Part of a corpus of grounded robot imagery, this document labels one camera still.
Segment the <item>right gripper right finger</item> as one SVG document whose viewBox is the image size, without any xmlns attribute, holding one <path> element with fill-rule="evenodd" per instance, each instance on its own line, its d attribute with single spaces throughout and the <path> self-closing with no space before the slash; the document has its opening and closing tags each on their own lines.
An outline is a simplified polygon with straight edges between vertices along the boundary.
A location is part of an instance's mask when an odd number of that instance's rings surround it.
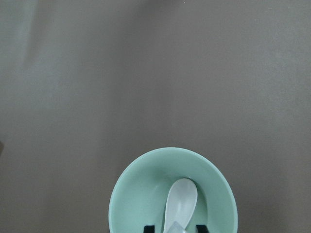
<svg viewBox="0 0 311 233">
<path fill-rule="evenodd" d="M 206 225 L 196 225 L 197 233 L 208 233 L 208 228 Z"/>
</svg>

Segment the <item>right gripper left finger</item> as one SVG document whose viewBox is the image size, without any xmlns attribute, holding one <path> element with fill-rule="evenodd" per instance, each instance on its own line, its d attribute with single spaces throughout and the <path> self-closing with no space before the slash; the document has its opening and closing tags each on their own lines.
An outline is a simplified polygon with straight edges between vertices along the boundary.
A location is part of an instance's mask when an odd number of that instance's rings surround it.
<svg viewBox="0 0 311 233">
<path fill-rule="evenodd" d="M 155 233 L 155 226 L 154 225 L 144 226 L 143 233 Z"/>
</svg>

